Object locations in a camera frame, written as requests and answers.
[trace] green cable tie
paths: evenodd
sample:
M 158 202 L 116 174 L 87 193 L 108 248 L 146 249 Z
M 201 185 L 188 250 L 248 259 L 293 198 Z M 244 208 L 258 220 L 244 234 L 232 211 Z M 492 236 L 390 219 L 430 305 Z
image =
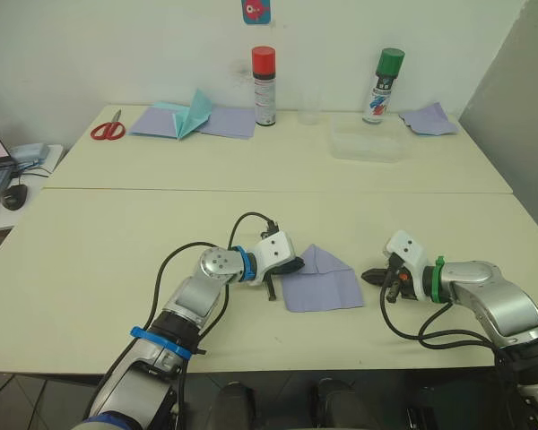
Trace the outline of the green cable tie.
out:
M 438 288 L 440 287 L 440 272 L 442 266 L 445 265 L 445 257 L 439 255 L 435 261 L 435 268 L 432 270 L 432 301 L 434 303 L 442 303 L 440 296 L 438 295 Z

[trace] purple paper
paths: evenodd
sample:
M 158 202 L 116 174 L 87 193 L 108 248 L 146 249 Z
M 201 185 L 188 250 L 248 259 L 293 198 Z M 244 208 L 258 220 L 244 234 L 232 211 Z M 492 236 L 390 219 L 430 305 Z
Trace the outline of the purple paper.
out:
M 301 257 L 305 266 L 282 277 L 287 309 L 311 312 L 364 306 L 351 267 L 315 245 L 307 248 Z
M 438 136 L 447 133 L 458 133 L 458 127 L 448 121 L 447 114 L 445 114 L 438 102 L 421 110 L 404 112 L 399 116 L 417 134 Z
M 176 126 L 173 122 L 172 111 L 149 106 L 142 116 L 135 121 L 128 131 L 129 134 L 142 134 L 160 137 L 177 138 Z
M 214 106 L 209 120 L 197 128 L 198 132 L 217 136 L 248 139 L 255 131 L 255 111 L 234 107 Z

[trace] sticker on wall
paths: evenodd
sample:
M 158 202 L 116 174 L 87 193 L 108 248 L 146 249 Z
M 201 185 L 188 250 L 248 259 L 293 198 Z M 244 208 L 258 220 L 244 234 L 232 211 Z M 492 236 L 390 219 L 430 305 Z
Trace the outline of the sticker on wall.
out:
M 271 0 L 241 0 L 245 24 L 271 22 Z

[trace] clear plastic container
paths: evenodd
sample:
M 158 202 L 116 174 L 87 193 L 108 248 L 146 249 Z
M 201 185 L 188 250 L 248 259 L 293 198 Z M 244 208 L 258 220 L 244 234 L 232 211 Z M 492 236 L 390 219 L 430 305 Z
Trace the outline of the clear plastic container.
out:
M 357 116 L 333 116 L 329 135 L 331 154 L 338 159 L 394 163 L 408 150 L 389 122 L 371 125 Z

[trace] red scissors handle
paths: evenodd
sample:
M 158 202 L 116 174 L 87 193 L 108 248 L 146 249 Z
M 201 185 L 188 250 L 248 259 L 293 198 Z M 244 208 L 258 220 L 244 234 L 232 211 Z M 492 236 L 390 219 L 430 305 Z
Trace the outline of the red scissors handle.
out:
M 126 128 L 124 125 L 120 122 L 115 122 L 98 125 L 91 131 L 90 136 L 96 141 L 103 141 L 106 139 L 109 141 L 114 141 L 122 137 L 124 134 L 126 134 Z

